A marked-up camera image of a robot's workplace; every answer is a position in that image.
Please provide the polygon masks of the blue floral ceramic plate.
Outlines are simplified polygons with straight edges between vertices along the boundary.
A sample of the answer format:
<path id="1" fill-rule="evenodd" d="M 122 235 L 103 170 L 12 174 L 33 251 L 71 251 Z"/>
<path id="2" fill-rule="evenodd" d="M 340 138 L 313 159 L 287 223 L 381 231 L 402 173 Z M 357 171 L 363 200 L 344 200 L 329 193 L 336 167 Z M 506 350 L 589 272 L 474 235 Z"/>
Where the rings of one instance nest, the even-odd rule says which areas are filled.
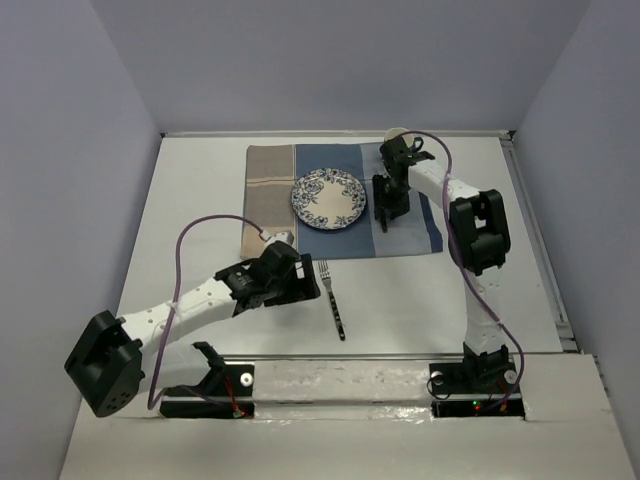
<path id="1" fill-rule="evenodd" d="M 297 179 L 290 201 L 298 220 L 325 231 L 349 227 L 367 206 L 363 183 L 351 173 L 334 168 L 316 169 Z"/>

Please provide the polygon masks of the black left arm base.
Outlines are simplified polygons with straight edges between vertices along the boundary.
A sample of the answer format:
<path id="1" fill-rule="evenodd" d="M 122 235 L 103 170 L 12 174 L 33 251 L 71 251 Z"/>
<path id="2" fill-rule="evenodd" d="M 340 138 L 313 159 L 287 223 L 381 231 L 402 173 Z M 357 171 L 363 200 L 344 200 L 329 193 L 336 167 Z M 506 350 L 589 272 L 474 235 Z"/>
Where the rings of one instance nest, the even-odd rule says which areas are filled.
<path id="1" fill-rule="evenodd" d="M 234 420 L 254 414 L 253 363 L 227 363 L 224 372 L 210 372 L 199 384 L 168 389 L 159 413 L 168 419 Z"/>

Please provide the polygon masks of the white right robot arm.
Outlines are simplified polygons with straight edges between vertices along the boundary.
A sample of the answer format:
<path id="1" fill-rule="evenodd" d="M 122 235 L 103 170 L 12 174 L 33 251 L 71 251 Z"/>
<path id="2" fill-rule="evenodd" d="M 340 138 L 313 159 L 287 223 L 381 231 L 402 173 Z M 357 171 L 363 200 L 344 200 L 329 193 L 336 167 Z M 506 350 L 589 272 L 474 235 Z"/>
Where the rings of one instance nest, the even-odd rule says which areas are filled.
<path id="1" fill-rule="evenodd" d="M 441 166 L 421 149 L 418 134 L 403 128 L 385 134 L 379 148 L 385 172 L 372 177 L 374 219 L 387 231 L 410 211 L 412 190 L 442 209 L 449 252 L 465 284 L 467 329 L 463 359 L 437 370 L 444 386 L 482 392 L 512 369 L 502 322 L 491 305 L 511 248 L 504 201 L 495 189 L 455 178 L 449 148 L 443 148 L 447 160 Z"/>

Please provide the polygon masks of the blue beige checked cloth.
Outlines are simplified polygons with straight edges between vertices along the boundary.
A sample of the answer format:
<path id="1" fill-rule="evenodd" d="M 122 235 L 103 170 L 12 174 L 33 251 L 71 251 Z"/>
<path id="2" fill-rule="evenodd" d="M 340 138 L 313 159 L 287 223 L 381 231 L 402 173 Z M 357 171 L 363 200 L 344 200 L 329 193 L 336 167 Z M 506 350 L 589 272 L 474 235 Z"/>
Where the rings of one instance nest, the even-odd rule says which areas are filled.
<path id="1" fill-rule="evenodd" d="M 291 231 L 297 250 L 316 260 L 441 253 L 443 236 L 431 204 L 414 190 L 409 192 L 409 213 L 391 221 L 387 232 L 374 220 L 371 178 L 385 172 L 379 147 L 378 143 L 249 146 L 244 216 L 272 234 Z M 344 170 L 366 188 L 364 212 L 343 229 L 312 228 L 299 220 L 292 209 L 294 181 L 320 168 Z"/>

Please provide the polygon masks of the teal mug white inside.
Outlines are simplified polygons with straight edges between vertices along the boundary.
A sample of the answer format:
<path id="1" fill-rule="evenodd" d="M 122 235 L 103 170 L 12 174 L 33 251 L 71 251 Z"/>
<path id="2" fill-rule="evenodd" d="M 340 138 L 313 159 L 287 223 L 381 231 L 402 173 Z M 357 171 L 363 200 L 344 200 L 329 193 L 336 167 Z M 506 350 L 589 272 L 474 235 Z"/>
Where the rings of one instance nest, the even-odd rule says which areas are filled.
<path id="1" fill-rule="evenodd" d="M 424 140 L 420 136 L 416 136 L 404 127 L 394 127 L 387 130 L 384 134 L 384 141 L 388 142 L 394 138 L 401 138 L 405 146 L 413 152 L 422 149 Z"/>

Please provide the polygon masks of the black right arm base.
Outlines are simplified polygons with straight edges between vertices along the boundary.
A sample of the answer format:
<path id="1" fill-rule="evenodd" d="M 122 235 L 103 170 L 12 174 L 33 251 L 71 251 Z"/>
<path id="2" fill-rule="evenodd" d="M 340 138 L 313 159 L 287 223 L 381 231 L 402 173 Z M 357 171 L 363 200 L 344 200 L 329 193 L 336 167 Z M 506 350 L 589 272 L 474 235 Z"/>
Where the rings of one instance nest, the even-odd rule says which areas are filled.
<path id="1" fill-rule="evenodd" d="M 432 397 L 432 416 L 436 419 L 524 419 L 521 390 L 511 392 L 516 379 L 516 366 L 512 361 L 497 373 L 490 373 L 487 380 L 472 380 L 461 361 L 431 363 L 427 391 Z"/>

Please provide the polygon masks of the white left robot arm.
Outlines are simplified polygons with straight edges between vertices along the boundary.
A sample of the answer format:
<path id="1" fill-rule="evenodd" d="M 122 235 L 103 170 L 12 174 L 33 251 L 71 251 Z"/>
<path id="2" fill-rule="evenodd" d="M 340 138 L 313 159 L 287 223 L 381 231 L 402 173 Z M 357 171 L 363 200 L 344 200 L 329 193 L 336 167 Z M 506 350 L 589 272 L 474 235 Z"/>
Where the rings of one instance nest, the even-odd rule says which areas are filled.
<path id="1" fill-rule="evenodd" d="M 98 418 L 125 408 L 136 395 L 185 386 L 201 395 L 224 378 L 221 356 L 207 342 L 170 353 L 170 344 L 247 311 L 314 300 L 320 295 L 310 255 L 283 241 L 222 269 L 198 287 L 134 314 L 104 311 L 91 318 L 64 370 Z"/>

